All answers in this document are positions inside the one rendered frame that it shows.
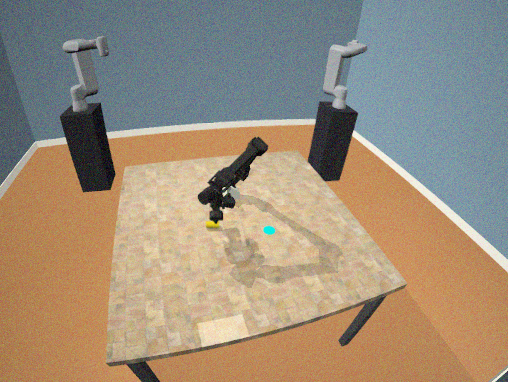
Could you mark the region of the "cyan circle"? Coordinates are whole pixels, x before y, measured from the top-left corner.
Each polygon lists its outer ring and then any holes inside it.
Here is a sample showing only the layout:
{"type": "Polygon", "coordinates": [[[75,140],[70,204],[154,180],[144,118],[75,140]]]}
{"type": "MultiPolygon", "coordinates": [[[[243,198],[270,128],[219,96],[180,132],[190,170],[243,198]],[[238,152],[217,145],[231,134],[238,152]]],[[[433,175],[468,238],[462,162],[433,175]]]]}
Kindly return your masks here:
{"type": "Polygon", "coordinates": [[[275,229],[270,226],[265,227],[263,231],[264,231],[264,233],[266,233],[268,235],[272,235],[275,233],[275,229]]]}

